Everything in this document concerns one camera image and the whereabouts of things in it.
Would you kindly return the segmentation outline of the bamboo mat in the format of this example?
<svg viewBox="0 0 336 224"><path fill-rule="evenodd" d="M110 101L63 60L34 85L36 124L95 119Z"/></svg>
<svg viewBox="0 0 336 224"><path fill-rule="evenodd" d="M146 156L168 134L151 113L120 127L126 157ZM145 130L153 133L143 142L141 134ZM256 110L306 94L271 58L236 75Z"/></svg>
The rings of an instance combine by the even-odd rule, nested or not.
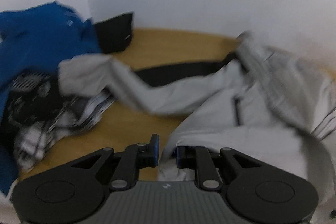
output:
<svg viewBox="0 0 336 224"><path fill-rule="evenodd" d="M217 72L230 61L237 59L235 51L238 45L238 38L234 42L227 43L226 47L230 50L230 53L219 63L182 63L176 67L163 66L151 69L149 71L150 77L161 80L161 83L149 85L157 88L185 77L208 76ZM56 165L60 165L102 147L113 147L115 150L121 151L130 144L147 141L155 133L161 137L164 149L170 134L185 119L185 115L156 115L137 110L123 104L114 96L113 104L105 110L101 120L94 128L80 135L72 135L61 139L48 150L45 157L31 170L25 172L20 169L19 177L25 179L47 170L47 162L50 159L55 159Z"/></svg>

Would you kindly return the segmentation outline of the blue garment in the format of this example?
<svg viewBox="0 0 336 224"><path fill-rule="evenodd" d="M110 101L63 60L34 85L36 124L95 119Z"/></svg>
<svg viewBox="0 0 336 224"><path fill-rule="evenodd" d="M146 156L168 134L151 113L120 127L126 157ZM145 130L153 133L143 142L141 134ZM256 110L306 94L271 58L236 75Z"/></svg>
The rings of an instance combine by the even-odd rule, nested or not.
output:
<svg viewBox="0 0 336 224"><path fill-rule="evenodd" d="M25 71L56 75L62 60L101 53L95 28L57 2L1 12L1 110L10 87Z"/></svg>

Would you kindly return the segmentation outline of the black patterned garment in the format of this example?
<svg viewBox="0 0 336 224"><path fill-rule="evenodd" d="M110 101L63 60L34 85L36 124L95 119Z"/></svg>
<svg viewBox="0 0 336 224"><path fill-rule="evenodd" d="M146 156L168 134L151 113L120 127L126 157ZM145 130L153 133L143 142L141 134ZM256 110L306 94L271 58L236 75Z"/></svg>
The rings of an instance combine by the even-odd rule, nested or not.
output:
<svg viewBox="0 0 336 224"><path fill-rule="evenodd" d="M7 100L7 120L17 128L53 121L63 107L56 76L23 73L13 82Z"/></svg>

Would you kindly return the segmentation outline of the grey and black jacket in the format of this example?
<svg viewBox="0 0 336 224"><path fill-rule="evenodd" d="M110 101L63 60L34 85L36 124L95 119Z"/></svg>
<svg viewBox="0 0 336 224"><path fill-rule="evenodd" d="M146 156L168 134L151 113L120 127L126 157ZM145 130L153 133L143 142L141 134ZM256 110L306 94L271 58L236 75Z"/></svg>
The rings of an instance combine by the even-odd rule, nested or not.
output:
<svg viewBox="0 0 336 224"><path fill-rule="evenodd" d="M174 165L179 145L231 147L311 182L319 197L313 223L335 223L335 80L284 51L238 37L237 59L208 76L154 88L107 55L80 55L58 66L65 95L108 89L123 104L156 115L185 115L170 134L159 181L187 181Z"/></svg>

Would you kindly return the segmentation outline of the black white plaid shirt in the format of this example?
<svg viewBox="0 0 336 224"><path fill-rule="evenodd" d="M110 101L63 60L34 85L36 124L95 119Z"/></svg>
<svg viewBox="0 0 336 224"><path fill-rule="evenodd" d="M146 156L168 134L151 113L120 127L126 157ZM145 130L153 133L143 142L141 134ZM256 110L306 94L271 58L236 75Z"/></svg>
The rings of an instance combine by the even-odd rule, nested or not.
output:
<svg viewBox="0 0 336 224"><path fill-rule="evenodd" d="M67 98L59 110L49 111L48 117L43 117L40 121L35 117L19 118L18 113L13 111L9 115L9 122L18 128L14 157L19 169L28 172L45 157L55 143L94 128L113 102L114 96L109 91L91 98Z"/></svg>

